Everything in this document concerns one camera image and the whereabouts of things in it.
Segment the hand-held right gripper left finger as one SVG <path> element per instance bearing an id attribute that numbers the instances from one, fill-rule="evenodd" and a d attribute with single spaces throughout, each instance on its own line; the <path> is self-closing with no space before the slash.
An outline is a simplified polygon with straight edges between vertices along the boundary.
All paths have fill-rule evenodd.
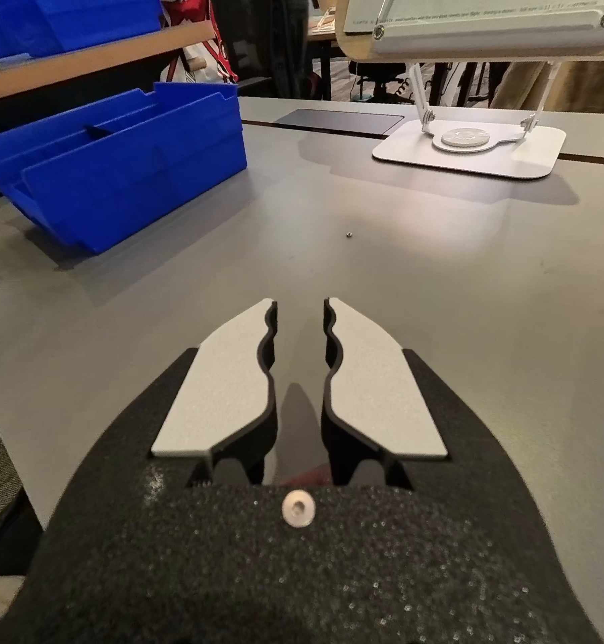
<path id="1" fill-rule="evenodd" d="M 274 379 L 277 302 L 265 298 L 213 331 L 193 361 L 151 448 L 153 457 L 201 459 L 209 472 L 240 462 L 262 484 L 278 436 Z"/>

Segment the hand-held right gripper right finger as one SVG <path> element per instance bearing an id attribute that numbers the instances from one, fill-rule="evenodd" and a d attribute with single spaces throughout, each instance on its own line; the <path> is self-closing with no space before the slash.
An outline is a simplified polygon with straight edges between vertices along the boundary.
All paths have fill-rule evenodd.
<path id="1" fill-rule="evenodd" d="M 382 482 L 409 486 L 405 461 L 448 458 L 427 401 L 400 343 L 337 297 L 323 304 L 329 367 L 322 399 L 322 442 L 334 484 L 346 486 L 365 461 Z"/>

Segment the blue plastic bin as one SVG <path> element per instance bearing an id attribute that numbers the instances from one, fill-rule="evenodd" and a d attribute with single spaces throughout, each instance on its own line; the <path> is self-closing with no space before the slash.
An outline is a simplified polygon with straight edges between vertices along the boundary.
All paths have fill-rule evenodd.
<path id="1" fill-rule="evenodd" d="M 0 192 L 99 254 L 246 169 L 245 152 L 236 85 L 155 83 L 0 133 Z"/>
<path id="2" fill-rule="evenodd" d="M 0 1 L 0 59 L 16 55 L 34 55 L 30 42 L 31 28 L 40 18 L 35 1 Z"/>
<path id="3" fill-rule="evenodd" d="M 47 57 L 157 32 L 159 1 L 33 1 L 24 52 Z"/>

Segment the white metal document stand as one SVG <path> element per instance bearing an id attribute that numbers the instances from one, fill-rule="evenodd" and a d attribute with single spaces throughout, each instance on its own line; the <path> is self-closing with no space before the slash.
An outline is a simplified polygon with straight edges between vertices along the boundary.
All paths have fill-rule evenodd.
<path id="1" fill-rule="evenodd" d="M 438 118 L 429 104 L 420 65 L 412 65 L 409 79 L 418 118 L 399 127 L 372 152 L 381 162 L 464 171 L 500 178 L 533 180 L 548 176 L 566 138 L 564 131 L 542 127 L 539 118 L 561 64 L 548 73 L 536 111 L 519 124 L 466 122 Z"/>

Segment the grey table hatch cover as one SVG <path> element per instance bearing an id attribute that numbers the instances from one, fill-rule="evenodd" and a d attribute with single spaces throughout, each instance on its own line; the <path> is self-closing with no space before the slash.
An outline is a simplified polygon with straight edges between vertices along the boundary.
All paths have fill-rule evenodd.
<path id="1" fill-rule="evenodd" d="M 286 129 L 382 140 L 404 120 L 401 115 L 300 108 L 278 118 L 273 125 Z"/>

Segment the black office chair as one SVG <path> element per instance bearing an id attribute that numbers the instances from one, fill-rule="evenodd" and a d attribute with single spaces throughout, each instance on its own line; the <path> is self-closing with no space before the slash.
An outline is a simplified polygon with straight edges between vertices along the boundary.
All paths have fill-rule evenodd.
<path id="1" fill-rule="evenodd" d="M 309 1 L 213 1 L 239 97 L 302 99 Z"/>

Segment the wooden office desk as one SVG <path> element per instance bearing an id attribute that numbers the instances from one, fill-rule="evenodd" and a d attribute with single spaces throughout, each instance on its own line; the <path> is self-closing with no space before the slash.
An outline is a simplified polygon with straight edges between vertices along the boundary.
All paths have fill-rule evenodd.
<path id="1" fill-rule="evenodd" d="M 0 99 L 97 71 L 176 52 L 214 36 L 209 20 L 187 22 L 157 32 L 83 50 L 0 66 Z"/>
<path id="2" fill-rule="evenodd" d="M 321 4 L 320 8 L 324 9 L 323 14 L 309 19 L 305 71 L 310 84 L 310 98 L 331 101 L 331 63 L 344 59 L 345 54 L 337 42 L 335 5 Z"/>

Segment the printed instruction sheet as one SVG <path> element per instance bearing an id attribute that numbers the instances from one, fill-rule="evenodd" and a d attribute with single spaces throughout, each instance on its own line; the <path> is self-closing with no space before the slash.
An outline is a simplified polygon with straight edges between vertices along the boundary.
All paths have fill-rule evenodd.
<path id="1" fill-rule="evenodd" d="M 371 34 L 376 25 L 408 34 L 571 30 L 599 27 L 599 1 L 350 1 L 344 32 Z"/>

